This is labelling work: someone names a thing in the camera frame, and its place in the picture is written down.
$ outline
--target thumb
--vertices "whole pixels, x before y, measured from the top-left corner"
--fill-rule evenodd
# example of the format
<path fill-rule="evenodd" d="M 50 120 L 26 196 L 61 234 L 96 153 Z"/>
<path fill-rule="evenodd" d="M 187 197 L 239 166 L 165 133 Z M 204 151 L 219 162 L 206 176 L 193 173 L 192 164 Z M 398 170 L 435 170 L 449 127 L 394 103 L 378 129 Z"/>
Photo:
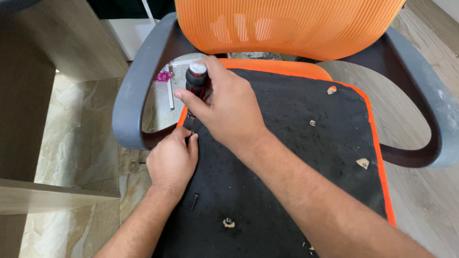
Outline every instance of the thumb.
<path fill-rule="evenodd" d="M 188 152 L 193 161 L 198 161 L 198 134 L 193 134 L 188 139 Z"/>
<path fill-rule="evenodd" d="M 200 98 L 196 97 L 192 92 L 185 89 L 176 89 L 174 96 L 180 99 L 185 106 L 200 120 L 208 115 L 209 106 Z"/>

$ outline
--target fingernail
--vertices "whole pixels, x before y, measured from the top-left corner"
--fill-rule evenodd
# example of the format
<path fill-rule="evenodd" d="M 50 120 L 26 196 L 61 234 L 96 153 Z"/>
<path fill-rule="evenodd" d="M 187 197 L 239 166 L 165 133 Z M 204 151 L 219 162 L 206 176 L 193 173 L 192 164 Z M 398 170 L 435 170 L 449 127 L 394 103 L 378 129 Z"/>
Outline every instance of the fingernail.
<path fill-rule="evenodd" d="M 181 93 L 181 92 L 175 91 L 175 92 L 174 92 L 174 96 L 175 96 L 176 98 L 182 100 L 182 93 Z"/>

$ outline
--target screwdriver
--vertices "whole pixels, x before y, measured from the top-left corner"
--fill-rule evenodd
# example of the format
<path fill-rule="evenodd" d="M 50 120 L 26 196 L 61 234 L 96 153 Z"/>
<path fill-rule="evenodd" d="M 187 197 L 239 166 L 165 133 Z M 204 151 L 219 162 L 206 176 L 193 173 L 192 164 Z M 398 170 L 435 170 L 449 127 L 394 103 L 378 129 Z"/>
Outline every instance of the screwdriver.
<path fill-rule="evenodd" d="M 198 98 L 205 101 L 212 92 L 207 66 L 203 62 L 193 62 L 190 64 L 185 74 L 186 89 L 194 93 Z M 191 117 L 191 135 L 195 133 L 196 116 L 188 109 L 188 115 Z"/>

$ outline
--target gray armrest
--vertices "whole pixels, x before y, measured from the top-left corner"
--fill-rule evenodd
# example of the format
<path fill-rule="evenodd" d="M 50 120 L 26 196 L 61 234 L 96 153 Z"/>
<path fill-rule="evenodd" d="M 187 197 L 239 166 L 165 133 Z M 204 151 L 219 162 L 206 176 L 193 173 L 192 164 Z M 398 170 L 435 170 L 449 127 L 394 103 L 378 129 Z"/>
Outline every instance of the gray armrest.
<path fill-rule="evenodd" d="M 151 150 L 175 128 L 142 132 L 142 114 L 152 80 L 171 60 L 201 52 L 183 35 L 176 13 L 166 15 L 150 32 L 124 78 L 113 107 L 112 129 L 118 143 L 128 149 Z"/>
<path fill-rule="evenodd" d="M 459 108 L 424 57 L 393 28 L 373 45 L 340 59 L 370 68 L 394 82 L 421 111 L 431 129 L 418 150 L 381 144 L 384 160 L 411 168 L 447 167 L 459 161 Z"/>

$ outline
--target screw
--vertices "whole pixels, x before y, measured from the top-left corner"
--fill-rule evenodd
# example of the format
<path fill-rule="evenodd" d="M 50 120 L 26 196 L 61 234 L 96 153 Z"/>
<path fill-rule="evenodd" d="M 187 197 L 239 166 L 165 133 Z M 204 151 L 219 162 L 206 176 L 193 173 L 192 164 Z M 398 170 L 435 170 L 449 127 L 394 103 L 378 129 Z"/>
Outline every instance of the screw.
<path fill-rule="evenodd" d="M 195 193 L 195 199 L 193 200 L 193 205 L 191 205 L 190 211 L 193 211 L 193 210 L 194 210 L 195 205 L 196 205 L 196 200 L 198 199 L 198 197 L 199 197 L 199 194 L 198 194 L 198 193 Z"/>

